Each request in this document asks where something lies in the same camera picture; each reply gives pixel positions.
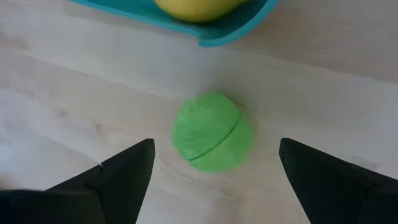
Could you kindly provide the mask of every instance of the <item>light wood surface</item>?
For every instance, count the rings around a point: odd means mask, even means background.
[[[154,138],[138,223],[308,223],[281,138],[398,178],[395,9],[281,0],[243,40],[203,49],[66,1],[0,0],[0,187],[46,189]],[[236,170],[199,172],[171,145],[179,104],[207,90],[255,124]]]

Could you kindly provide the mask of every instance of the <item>green ball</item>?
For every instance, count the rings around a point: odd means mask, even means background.
[[[232,169],[253,149],[253,126],[230,99],[210,92],[184,102],[174,123],[172,142],[199,170]]]

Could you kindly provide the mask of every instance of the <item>yellow ball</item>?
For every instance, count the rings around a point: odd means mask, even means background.
[[[207,22],[248,0],[155,0],[167,14],[187,22]]]

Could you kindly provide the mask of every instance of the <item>teal tray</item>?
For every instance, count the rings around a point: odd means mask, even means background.
[[[218,47],[239,39],[255,28],[274,8],[277,0],[250,0],[229,14],[207,23],[188,23],[170,17],[154,0],[71,0],[113,14],[166,27],[198,38],[203,47]]]

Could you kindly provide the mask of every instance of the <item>teal container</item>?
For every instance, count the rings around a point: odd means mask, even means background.
[[[155,26],[166,27],[198,38],[203,47],[218,47],[239,39],[255,28],[276,5],[277,0],[250,0],[235,10],[207,23],[189,23],[170,17],[154,0],[71,0],[86,6]]]

